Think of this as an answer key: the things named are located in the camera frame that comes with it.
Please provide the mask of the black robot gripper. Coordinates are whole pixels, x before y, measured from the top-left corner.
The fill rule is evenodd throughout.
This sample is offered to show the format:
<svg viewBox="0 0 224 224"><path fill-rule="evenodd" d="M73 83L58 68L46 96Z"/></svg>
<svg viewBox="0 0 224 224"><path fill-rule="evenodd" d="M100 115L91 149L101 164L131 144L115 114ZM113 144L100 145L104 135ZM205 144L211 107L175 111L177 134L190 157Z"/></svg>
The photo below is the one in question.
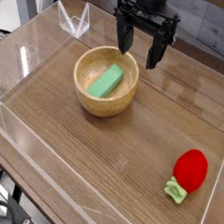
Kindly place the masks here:
<svg viewBox="0 0 224 224"><path fill-rule="evenodd" d="M153 37L146 63L147 69L155 68L168 44L174 42L176 27L180 22L179 15L168 8L167 0L118 0L115 13L120 53L126 53L132 46L133 22L145 31L155 32L158 29Z"/></svg>

